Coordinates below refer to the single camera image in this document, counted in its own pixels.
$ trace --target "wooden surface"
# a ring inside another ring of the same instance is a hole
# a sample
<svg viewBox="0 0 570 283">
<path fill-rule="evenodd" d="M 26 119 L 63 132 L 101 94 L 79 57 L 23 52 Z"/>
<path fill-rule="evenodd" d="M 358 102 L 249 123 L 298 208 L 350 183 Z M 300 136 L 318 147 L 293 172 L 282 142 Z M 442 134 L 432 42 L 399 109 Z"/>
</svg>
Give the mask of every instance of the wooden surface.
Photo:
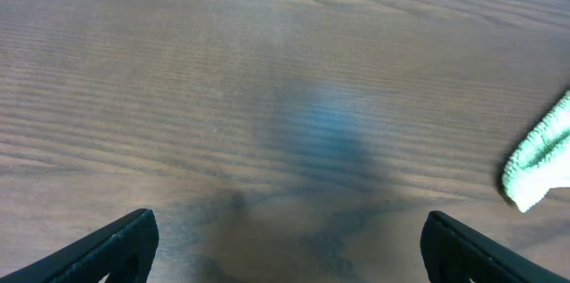
<svg viewBox="0 0 570 283">
<path fill-rule="evenodd" d="M 0 275 L 154 209 L 150 282 L 427 282 L 439 209 L 570 278 L 496 177 L 570 0 L 0 0 Z"/>
</svg>

